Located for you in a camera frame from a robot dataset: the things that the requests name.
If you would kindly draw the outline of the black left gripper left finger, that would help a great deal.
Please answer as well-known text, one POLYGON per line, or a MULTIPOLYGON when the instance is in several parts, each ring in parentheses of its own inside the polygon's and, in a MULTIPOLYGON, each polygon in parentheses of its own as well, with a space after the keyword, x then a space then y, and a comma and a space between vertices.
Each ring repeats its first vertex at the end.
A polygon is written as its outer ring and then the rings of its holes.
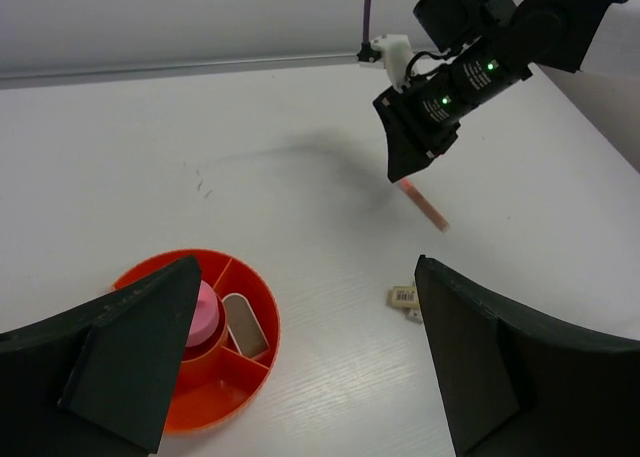
POLYGON ((196 307, 192 255, 1 336, 4 456, 157 453, 196 307))

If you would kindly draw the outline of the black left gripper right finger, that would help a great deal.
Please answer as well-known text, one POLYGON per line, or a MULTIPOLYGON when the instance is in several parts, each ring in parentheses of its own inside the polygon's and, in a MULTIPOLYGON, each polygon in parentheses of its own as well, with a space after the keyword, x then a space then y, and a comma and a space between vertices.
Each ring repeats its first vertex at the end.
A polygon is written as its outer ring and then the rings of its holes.
POLYGON ((639 344, 551 317, 421 257, 415 281, 459 456, 635 456, 639 344))

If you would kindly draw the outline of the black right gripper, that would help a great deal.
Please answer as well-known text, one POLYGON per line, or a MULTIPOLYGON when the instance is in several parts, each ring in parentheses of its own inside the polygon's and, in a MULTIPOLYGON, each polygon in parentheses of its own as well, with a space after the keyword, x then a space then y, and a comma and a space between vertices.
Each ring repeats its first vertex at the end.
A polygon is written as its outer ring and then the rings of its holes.
POLYGON ((402 93, 387 88, 373 106, 385 129, 390 182, 425 169, 458 138, 453 98, 433 90, 427 77, 413 78, 402 93))

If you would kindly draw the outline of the pink lead refill tube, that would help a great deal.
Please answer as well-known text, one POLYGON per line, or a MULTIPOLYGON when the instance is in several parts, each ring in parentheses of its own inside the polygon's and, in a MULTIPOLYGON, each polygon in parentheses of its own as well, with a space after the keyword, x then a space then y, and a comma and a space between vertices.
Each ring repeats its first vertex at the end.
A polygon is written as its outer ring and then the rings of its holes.
POLYGON ((450 228, 449 222, 444 218, 444 216, 429 202, 429 200, 409 179, 401 179, 397 183, 397 187, 440 232, 444 233, 450 228))

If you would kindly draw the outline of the pink capped clear bottle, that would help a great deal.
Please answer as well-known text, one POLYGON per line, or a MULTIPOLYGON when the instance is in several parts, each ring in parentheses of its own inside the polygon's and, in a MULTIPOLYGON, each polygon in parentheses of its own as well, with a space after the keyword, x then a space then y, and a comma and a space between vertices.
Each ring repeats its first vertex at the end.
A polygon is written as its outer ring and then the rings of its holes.
POLYGON ((217 331, 219 322, 219 298, 214 289, 202 280, 183 354, 184 360, 191 360, 203 352, 205 344, 217 331))

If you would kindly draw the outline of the beige white correction tape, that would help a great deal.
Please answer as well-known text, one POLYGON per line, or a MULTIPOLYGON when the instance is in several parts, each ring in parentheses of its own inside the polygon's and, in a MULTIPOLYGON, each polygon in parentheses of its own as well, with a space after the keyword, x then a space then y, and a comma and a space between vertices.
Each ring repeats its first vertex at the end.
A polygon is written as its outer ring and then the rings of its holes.
POLYGON ((265 354, 269 344, 248 299, 240 293, 230 293, 222 303, 227 314, 229 337, 236 350, 249 359, 265 354))

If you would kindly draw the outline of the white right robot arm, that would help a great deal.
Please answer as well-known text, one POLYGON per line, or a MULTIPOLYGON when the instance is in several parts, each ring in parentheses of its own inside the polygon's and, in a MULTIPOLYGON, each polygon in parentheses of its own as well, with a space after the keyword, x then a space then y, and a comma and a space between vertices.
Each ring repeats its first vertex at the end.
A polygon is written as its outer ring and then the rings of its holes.
POLYGON ((639 0, 420 0, 413 14, 437 46, 438 67, 405 35, 373 38, 369 18, 357 58, 391 82, 373 102, 395 183, 427 168, 457 139, 461 119, 539 64, 567 73, 639 75, 639 0))

